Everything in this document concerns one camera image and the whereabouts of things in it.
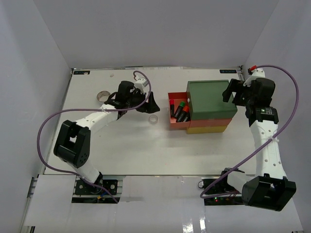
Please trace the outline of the small clear tape roll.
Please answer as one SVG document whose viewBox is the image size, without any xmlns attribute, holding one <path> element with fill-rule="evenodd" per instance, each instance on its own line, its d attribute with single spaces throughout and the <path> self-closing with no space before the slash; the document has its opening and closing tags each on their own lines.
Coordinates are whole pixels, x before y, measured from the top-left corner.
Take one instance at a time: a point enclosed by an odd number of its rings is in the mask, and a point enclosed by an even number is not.
<svg viewBox="0 0 311 233">
<path fill-rule="evenodd" d="M 148 121 L 151 124 L 157 124 L 158 123 L 158 116 L 157 115 L 150 115 Z"/>
</svg>

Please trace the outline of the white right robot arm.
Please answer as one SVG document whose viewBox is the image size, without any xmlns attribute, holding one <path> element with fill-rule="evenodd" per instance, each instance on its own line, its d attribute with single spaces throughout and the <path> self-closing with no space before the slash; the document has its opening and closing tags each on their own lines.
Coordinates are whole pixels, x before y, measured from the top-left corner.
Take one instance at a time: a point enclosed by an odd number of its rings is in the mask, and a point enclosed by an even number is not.
<svg viewBox="0 0 311 233">
<path fill-rule="evenodd" d="M 277 110 L 271 107 L 275 83 L 256 78 L 250 84 L 232 79 L 223 92 L 223 101 L 246 108 L 245 115 L 255 144 L 256 173 L 249 178 L 237 168 L 219 181 L 224 193 L 236 190 L 246 206 L 280 212 L 296 192 L 295 182 L 287 179 L 282 167 L 278 140 Z"/>
</svg>

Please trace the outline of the salmon drawer tray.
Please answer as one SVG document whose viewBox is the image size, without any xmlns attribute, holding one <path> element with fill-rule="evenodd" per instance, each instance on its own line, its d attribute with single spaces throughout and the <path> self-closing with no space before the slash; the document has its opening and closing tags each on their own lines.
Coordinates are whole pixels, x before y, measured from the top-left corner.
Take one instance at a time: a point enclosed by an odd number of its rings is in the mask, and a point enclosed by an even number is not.
<svg viewBox="0 0 311 233">
<path fill-rule="evenodd" d="M 169 100 L 174 100 L 174 112 L 176 111 L 177 107 L 179 106 L 181 101 L 185 102 L 185 106 L 189 107 L 188 97 L 186 92 L 171 92 L 168 93 L 168 105 L 169 105 L 169 117 L 170 117 L 170 104 Z M 170 128 L 174 130 L 185 130 L 189 127 L 190 120 L 188 122 L 176 122 L 176 118 L 170 117 Z"/>
</svg>

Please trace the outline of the orange cap black marker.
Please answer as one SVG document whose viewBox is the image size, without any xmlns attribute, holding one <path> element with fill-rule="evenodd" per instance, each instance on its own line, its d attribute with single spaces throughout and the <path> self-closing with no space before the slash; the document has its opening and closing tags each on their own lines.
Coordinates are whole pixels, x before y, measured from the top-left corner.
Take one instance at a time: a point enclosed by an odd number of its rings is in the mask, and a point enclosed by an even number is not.
<svg viewBox="0 0 311 233">
<path fill-rule="evenodd" d="M 186 117 L 186 115 L 187 115 L 188 113 L 189 113 L 189 107 L 188 107 L 188 106 L 185 106 L 185 107 L 181 110 L 181 112 L 180 112 L 180 114 L 179 114 L 179 116 L 178 116 L 176 122 L 183 122 L 183 121 L 184 121 L 184 118 Z"/>
</svg>

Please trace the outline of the pink cap black marker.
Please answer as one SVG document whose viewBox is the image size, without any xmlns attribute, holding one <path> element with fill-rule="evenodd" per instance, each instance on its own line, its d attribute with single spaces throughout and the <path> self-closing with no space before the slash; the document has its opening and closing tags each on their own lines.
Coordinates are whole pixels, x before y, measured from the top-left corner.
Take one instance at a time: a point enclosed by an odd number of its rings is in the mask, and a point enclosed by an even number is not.
<svg viewBox="0 0 311 233">
<path fill-rule="evenodd" d="M 173 118 L 174 117 L 174 100 L 169 100 L 169 104 L 170 104 L 170 117 Z"/>
</svg>

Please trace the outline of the green cap black marker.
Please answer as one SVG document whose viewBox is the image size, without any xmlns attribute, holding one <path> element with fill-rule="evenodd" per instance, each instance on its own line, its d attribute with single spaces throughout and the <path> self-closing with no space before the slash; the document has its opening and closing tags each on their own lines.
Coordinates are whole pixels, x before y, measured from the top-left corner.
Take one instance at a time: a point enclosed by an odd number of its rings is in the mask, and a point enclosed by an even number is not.
<svg viewBox="0 0 311 233">
<path fill-rule="evenodd" d="M 179 106 L 177 107 L 177 109 L 176 109 L 176 111 L 175 111 L 175 113 L 174 113 L 174 118 L 178 118 L 179 117 L 179 115 L 181 114 L 181 111 L 183 110 L 183 108 L 185 107 L 185 102 L 184 101 L 181 101 L 180 102 L 180 104 L 179 104 Z"/>
</svg>

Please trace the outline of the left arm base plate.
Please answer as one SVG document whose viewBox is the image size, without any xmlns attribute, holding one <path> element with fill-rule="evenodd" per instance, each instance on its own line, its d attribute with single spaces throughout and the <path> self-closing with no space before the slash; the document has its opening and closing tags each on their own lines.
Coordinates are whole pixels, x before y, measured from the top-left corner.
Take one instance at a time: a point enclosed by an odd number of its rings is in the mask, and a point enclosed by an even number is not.
<svg viewBox="0 0 311 233">
<path fill-rule="evenodd" d="M 103 180 L 98 185 L 101 185 L 106 190 L 108 190 L 112 195 L 117 194 L 118 180 Z M 82 180 L 77 180 L 75 185 L 74 194 L 75 195 L 98 195 L 106 193 L 106 191 L 93 187 Z"/>
</svg>

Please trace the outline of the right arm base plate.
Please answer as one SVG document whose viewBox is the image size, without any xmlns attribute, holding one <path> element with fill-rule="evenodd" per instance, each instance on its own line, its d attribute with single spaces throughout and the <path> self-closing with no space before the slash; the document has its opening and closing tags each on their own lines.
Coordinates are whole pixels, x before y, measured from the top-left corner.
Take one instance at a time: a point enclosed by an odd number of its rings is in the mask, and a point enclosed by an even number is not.
<svg viewBox="0 0 311 233">
<path fill-rule="evenodd" d="M 198 188 L 205 190 L 209 185 L 211 185 L 216 179 L 213 178 L 204 178 L 198 182 Z M 202 194 L 201 198 L 205 198 L 211 195 L 238 195 L 241 196 L 242 194 L 237 191 L 234 187 L 230 186 L 226 179 L 223 179 L 216 184 L 212 185 L 205 194 Z"/>
</svg>

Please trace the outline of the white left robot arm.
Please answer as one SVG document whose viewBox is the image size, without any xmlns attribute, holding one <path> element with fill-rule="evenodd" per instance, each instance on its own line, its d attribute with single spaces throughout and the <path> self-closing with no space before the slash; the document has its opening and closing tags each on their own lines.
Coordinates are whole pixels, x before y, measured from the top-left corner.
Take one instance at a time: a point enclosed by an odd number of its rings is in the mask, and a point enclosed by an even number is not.
<svg viewBox="0 0 311 233">
<path fill-rule="evenodd" d="M 134 83 L 122 81 L 118 90 L 101 106 L 100 111 L 75 122 L 66 120 L 62 123 L 53 153 L 86 181 L 86 188 L 91 193 L 97 194 L 103 187 L 103 182 L 99 179 L 102 174 L 89 159 L 91 134 L 118 120 L 129 109 L 147 114 L 160 111 L 153 92 L 147 93 L 145 90 L 149 84 L 145 78 L 139 78 Z"/>
</svg>

